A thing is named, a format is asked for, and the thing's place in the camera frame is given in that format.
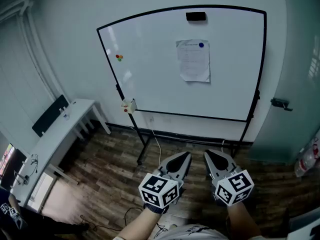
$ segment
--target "black glove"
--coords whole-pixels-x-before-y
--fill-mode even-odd
[[[146,207],[147,207],[151,212],[153,212],[153,213],[155,213],[155,214],[165,214],[165,213],[168,211],[168,209],[169,209],[169,205],[166,206],[165,208],[161,209],[161,208],[158,208],[158,207],[156,207],[156,206],[153,206],[153,205],[151,205],[151,204],[149,204],[149,203],[144,203],[143,209],[145,209]]]

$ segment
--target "white wall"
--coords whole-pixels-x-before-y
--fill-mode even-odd
[[[32,126],[52,100],[31,61],[17,18],[0,23],[0,132],[24,155],[38,142]]]
[[[267,12],[267,40],[260,83],[261,100],[244,138],[254,141],[270,107],[280,77],[286,47],[285,0],[35,0],[33,13],[44,50],[69,98],[95,99],[110,123],[132,126],[120,112],[121,99],[104,55],[96,28],[151,10],[199,4],[243,6]],[[238,140],[244,123],[136,112],[147,128],[150,116],[155,130]]]

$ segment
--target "person's leg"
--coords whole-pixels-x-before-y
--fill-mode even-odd
[[[231,235],[237,240],[248,240],[261,236],[261,231],[248,213],[245,205],[238,202],[228,207]]]
[[[53,234],[78,234],[89,229],[88,224],[76,225],[58,222],[50,217],[22,208],[21,215],[30,229],[46,235]]]

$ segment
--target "glass door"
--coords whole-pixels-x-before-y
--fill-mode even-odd
[[[320,127],[320,0],[286,0],[287,38],[274,97],[249,158],[292,163]]]

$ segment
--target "plastic bottle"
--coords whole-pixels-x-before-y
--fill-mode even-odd
[[[300,160],[294,165],[294,172],[297,177],[304,175],[309,169],[311,169],[317,159],[319,158],[319,150],[316,141],[314,144],[303,154]]]
[[[69,113],[66,110],[66,107],[63,107],[64,110],[62,110],[61,108],[59,108],[60,114],[62,115],[62,117],[67,121],[69,120],[70,116]]]

